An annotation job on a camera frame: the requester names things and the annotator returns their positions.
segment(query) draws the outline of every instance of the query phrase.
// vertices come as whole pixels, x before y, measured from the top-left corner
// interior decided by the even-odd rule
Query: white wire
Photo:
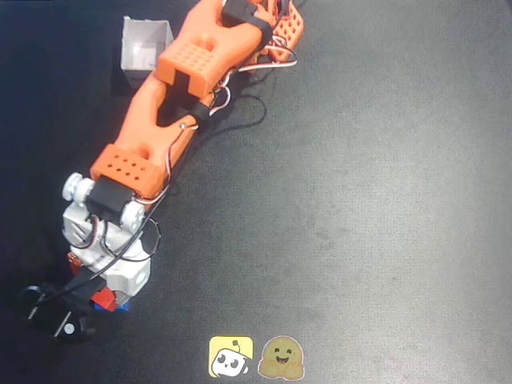
[[[230,103],[231,101],[231,90],[228,86],[223,86],[221,89],[223,89],[225,92],[226,92],[226,100],[224,101],[223,104],[221,104],[220,106],[216,106],[215,108],[212,108],[210,110],[210,116],[213,116],[214,114],[216,114],[217,112],[219,112],[220,110],[224,109],[227,107],[227,105]]]
[[[225,76],[224,79],[218,84],[218,88],[224,88],[227,86],[227,83],[231,80],[231,75],[233,74],[234,70],[230,70]]]
[[[272,40],[281,46],[288,46],[288,41],[283,36],[279,36],[278,34],[272,36]]]
[[[260,64],[253,64],[252,66],[244,66],[238,72],[247,72],[248,70],[264,70],[266,68],[287,68],[297,64],[297,60],[292,62],[266,62]]]

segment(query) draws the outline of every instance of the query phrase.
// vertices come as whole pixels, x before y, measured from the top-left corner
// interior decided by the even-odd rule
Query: white cardboard box
[[[174,40],[167,20],[124,17],[121,69],[133,88],[139,88],[157,65],[158,56]]]

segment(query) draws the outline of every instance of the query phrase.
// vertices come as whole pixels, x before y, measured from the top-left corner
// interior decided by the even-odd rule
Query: black cable
[[[154,225],[154,228],[157,231],[157,240],[156,240],[156,243],[155,243],[151,253],[146,258],[143,258],[143,259],[140,259],[140,260],[133,260],[131,258],[124,258],[123,257],[123,258],[121,258],[123,261],[125,261],[125,262],[144,262],[144,261],[149,260],[150,258],[152,258],[153,255],[158,252],[158,247],[160,246],[160,240],[162,239],[162,232],[160,231],[160,226],[158,225],[158,223],[155,220],[150,218],[150,222]],[[106,243],[103,243],[103,245],[104,245],[104,247],[106,248],[106,250],[109,253],[111,253],[111,254],[113,253],[112,250],[110,250],[109,247],[106,245]]]
[[[200,149],[204,147],[205,144],[207,144],[210,140],[216,138],[217,136],[220,136],[221,134],[227,134],[228,132],[233,132],[235,130],[244,130],[244,129],[247,129],[247,128],[252,128],[253,126],[258,126],[263,121],[265,121],[266,115],[268,113],[268,109],[266,108],[266,105],[263,102],[263,100],[261,100],[258,96],[254,96],[252,94],[243,94],[239,98],[240,99],[242,99],[242,98],[251,98],[251,99],[256,100],[257,102],[259,102],[262,105],[262,107],[263,107],[262,116],[258,120],[254,121],[254,122],[248,122],[248,123],[240,124],[240,125],[237,125],[237,126],[231,126],[231,127],[225,128],[223,130],[218,130],[217,132],[213,132],[212,134],[204,137],[204,139],[201,140],[196,145],[196,147],[194,148],[193,152],[188,157],[188,160],[191,160],[200,151]]]

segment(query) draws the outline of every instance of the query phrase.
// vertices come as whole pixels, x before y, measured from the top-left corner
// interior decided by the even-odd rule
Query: yellow robot icon
[[[246,374],[253,349],[254,343],[247,336],[215,336],[210,340],[210,376],[234,378]]]

